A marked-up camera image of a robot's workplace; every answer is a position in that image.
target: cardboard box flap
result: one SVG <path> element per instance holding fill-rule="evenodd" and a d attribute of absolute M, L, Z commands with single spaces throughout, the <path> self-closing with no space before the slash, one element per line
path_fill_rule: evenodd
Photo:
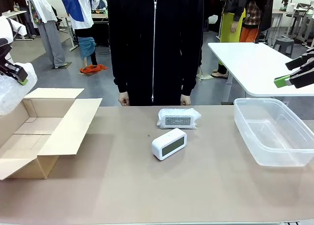
<path fill-rule="evenodd" d="M 75 99 L 84 88 L 37 88 L 25 99 Z"/>
<path fill-rule="evenodd" d="M 76 155 L 101 101 L 75 100 L 38 155 Z"/>
<path fill-rule="evenodd" d="M 4 180 L 21 169 L 35 158 L 29 159 L 0 159 L 0 180 Z"/>

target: green gripper pad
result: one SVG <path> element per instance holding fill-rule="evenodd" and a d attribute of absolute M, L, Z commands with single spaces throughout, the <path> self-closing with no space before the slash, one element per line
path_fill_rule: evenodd
<path fill-rule="evenodd" d="M 276 85 L 277 88 L 281 88 L 283 86 L 287 86 L 286 84 L 286 79 L 290 78 L 290 75 L 282 76 L 280 78 L 276 78 L 274 80 L 274 84 Z"/>
<path fill-rule="evenodd" d="M 20 84 L 22 84 L 23 86 L 25 86 L 25 85 L 27 84 L 28 80 L 25 79 L 24 82 L 21 82 L 21 81 L 18 81 L 18 82 L 19 82 Z"/>

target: alarm clock wrapped in bubble wrap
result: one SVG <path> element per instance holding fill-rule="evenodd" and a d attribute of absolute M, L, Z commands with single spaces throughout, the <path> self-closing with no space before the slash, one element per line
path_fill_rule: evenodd
<path fill-rule="evenodd" d="M 193 108 L 190 109 L 161 109 L 158 113 L 160 128 L 195 129 L 195 121 L 201 117 Z"/>

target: bubble wrap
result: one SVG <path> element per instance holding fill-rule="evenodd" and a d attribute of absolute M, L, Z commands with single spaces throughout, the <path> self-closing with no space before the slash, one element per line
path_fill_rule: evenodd
<path fill-rule="evenodd" d="M 9 76 L 0 75 L 0 115 L 12 112 L 37 82 L 37 76 L 31 63 L 15 64 L 22 66 L 28 73 L 28 82 L 23 86 Z"/>
<path fill-rule="evenodd" d="M 195 129 L 195 120 L 201 117 L 193 108 L 190 109 L 161 109 L 158 113 L 160 128 Z"/>

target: zipper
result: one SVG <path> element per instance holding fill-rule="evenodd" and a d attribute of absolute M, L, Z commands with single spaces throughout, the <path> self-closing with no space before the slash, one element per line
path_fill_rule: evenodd
<path fill-rule="evenodd" d="M 157 1 L 154 0 L 154 46 L 153 46 L 153 92 L 152 92 L 152 103 L 154 102 L 154 71 L 155 71 L 155 34 L 156 34 L 156 9 Z"/>

